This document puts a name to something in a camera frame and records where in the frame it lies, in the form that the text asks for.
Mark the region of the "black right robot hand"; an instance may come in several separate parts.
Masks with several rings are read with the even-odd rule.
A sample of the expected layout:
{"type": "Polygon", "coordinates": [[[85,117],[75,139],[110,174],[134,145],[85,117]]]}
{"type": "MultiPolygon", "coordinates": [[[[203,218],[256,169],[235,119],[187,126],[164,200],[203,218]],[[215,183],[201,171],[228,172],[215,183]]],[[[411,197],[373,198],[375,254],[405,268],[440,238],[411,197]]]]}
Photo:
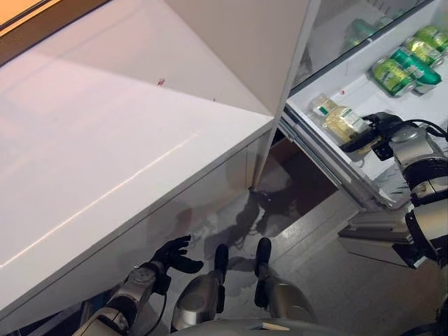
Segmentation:
{"type": "Polygon", "coordinates": [[[343,152],[353,153],[367,149],[376,153],[384,146],[395,127],[403,121],[384,111],[366,115],[362,120],[367,123],[367,127],[361,133],[350,136],[349,142],[339,147],[343,152]]]}

